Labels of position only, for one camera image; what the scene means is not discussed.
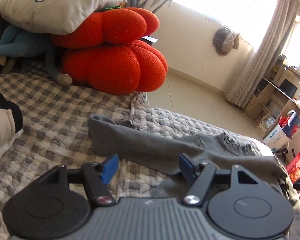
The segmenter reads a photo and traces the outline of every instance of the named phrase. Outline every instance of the pillow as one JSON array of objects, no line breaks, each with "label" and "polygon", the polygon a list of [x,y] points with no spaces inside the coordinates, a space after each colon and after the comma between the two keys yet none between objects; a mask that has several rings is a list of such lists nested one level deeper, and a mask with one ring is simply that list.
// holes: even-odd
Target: pillow
[{"label": "pillow", "polygon": [[33,33],[74,32],[95,10],[123,5],[126,0],[0,0],[0,15]]}]

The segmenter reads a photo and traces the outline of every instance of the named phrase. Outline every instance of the floor tile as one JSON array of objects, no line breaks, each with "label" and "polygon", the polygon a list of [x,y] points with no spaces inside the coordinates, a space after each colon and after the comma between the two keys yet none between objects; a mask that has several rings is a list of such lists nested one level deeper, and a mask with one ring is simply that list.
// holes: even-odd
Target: floor tile
[{"label": "floor tile", "polygon": [[223,128],[216,112],[209,107],[207,90],[175,76],[168,76],[168,84],[174,112]]},{"label": "floor tile", "polygon": [[148,98],[151,107],[165,108],[262,141],[255,128],[256,121],[242,109],[222,95],[177,76],[168,75],[163,86],[148,93]]},{"label": "floor tile", "polygon": [[226,130],[262,141],[262,137],[256,130],[257,122],[245,115],[239,107],[226,102],[223,107],[215,111]]},{"label": "floor tile", "polygon": [[156,91],[147,93],[149,105],[173,111],[169,86],[167,79],[164,84]]},{"label": "floor tile", "polygon": [[184,100],[198,103],[205,108],[215,109],[220,106],[220,101],[223,101],[221,95],[213,93],[182,78],[168,75],[167,79],[172,104],[174,99],[182,98]]}]

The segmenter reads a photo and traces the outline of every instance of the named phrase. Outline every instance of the checkered quilt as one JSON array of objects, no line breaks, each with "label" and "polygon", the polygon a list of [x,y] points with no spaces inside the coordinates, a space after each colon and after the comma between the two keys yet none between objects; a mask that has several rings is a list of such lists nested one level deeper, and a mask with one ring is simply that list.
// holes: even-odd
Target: checkered quilt
[{"label": "checkered quilt", "polygon": [[[9,238],[1,215],[5,202],[31,181],[57,164],[78,168],[86,162],[103,161],[95,155],[88,136],[90,114],[130,120],[144,132],[174,138],[197,132],[224,132],[181,114],[149,108],[145,93],[117,96],[82,86],[62,87],[42,67],[42,63],[32,62],[32,70],[26,74],[0,75],[0,92],[20,107],[24,118],[24,133],[0,159],[0,240]],[[238,146],[252,144],[252,150],[259,151],[247,137],[227,134]],[[152,196],[165,177],[122,160],[109,189],[116,198]],[[82,186],[70,188],[84,195]]]}]

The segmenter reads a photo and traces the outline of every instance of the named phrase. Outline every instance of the screw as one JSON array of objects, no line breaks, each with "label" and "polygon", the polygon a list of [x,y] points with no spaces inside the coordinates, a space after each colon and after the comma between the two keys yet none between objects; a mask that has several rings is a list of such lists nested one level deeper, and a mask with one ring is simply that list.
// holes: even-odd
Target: screw
[{"label": "screw", "polygon": [[108,205],[108,204],[111,204],[112,203],[112,197],[110,196],[100,196],[100,197],[97,197],[97,203],[100,204],[100,205]]},{"label": "screw", "polygon": [[200,198],[194,195],[188,195],[183,198],[183,201],[187,204],[197,204],[200,202]]}]

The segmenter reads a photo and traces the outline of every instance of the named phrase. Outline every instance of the red plush toy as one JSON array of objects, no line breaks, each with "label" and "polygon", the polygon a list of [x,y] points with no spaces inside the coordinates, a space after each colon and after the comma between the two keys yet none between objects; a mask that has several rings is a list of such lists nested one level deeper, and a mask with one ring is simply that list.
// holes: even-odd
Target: red plush toy
[{"label": "red plush toy", "polygon": [[65,47],[63,71],[80,85],[112,94],[150,92],[165,80],[164,56],[143,41],[159,27],[158,18],[141,8],[111,9],[91,14],[73,33],[51,35]]}]

